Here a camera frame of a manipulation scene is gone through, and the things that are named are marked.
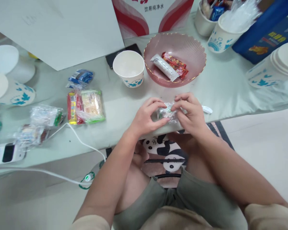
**pink plastic bowl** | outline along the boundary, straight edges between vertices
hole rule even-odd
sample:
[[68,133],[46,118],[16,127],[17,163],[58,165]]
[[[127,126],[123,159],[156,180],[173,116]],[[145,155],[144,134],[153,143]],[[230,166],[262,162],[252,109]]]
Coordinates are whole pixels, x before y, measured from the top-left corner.
[[[181,80],[177,78],[174,82],[155,66],[150,60],[155,54],[162,55],[163,52],[170,53],[187,65],[189,71]],[[168,87],[177,88],[193,81],[206,66],[206,53],[199,41],[186,34],[157,34],[151,38],[144,50],[144,61],[147,72],[154,82]]]

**leg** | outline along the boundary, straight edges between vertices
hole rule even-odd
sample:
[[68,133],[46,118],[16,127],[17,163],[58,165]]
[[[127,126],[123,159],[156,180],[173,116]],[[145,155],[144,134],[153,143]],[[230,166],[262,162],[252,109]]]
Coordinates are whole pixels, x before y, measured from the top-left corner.
[[113,227],[115,230],[137,230],[165,203],[166,191],[140,167],[149,157],[142,145],[136,146],[127,175],[125,189],[116,206]]
[[171,133],[175,141],[188,155],[177,186],[178,206],[195,211],[213,227],[247,229],[247,222],[236,202],[218,186],[196,140],[189,134]]

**red and white poster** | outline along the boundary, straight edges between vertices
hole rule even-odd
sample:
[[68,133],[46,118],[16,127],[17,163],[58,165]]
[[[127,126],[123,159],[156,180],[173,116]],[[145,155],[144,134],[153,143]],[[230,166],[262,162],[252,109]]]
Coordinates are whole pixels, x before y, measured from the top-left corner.
[[112,0],[123,38],[183,27],[194,0]]

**white power cord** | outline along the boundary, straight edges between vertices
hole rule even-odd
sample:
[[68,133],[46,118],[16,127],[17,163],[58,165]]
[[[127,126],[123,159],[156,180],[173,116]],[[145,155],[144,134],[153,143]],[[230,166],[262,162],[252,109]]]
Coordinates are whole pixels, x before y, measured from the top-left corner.
[[[91,147],[85,143],[83,143],[78,134],[76,133],[76,131],[74,130],[74,128],[71,126],[71,124],[69,123],[65,123],[64,125],[62,125],[61,128],[59,128],[55,133],[53,133],[49,138],[53,137],[57,132],[59,132],[64,126],[68,125],[71,130],[74,132],[75,136],[77,137],[77,139],[80,141],[81,144],[83,144],[84,146],[86,147],[89,147],[90,149],[92,150],[95,150],[97,152],[99,152],[102,156],[103,156],[103,160],[106,162],[106,157],[102,154],[102,152],[100,152],[98,149],[95,149],[94,147]],[[74,184],[77,184],[77,185],[91,185],[91,183],[83,183],[83,182],[78,182],[78,181],[75,181],[75,180],[72,180],[72,179],[69,179],[67,177],[64,177],[64,176],[61,176],[59,174],[56,174],[54,172],[50,172],[50,171],[47,171],[47,170],[43,170],[43,169],[37,169],[37,168],[20,168],[20,167],[0,167],[0,170],[1,169],[6,169],[6,170],[15,170],[15,171],[33,171],[33,172],[40,172],[40,173],[45,173],[45,174],[48,174],[48,175],[51,175],[51,176],[54,176],[54,177],[58,177],[60,179],[63,179],[63,180],[66,180],[68,182],[71,182],[71,183],[74,183]]]

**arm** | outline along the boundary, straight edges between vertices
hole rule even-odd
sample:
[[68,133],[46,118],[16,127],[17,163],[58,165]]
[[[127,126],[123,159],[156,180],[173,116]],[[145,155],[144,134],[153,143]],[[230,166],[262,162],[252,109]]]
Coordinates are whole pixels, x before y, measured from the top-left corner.
[[168,122],[168,119],[151,120],[151,114],[158,107],[166,108],[158,98],[150,98],[140,107],[132,124],[96,175],[75,221],[83,216],[98,215],[112,225],[138,139]]
[[191,93],[177,95],[175,101],[172,110],[178,110],[181,125],[197,140],[218,182],[240,206],[280,204],[288,208],[288,203],[258,171],[207,128],[202,107]]

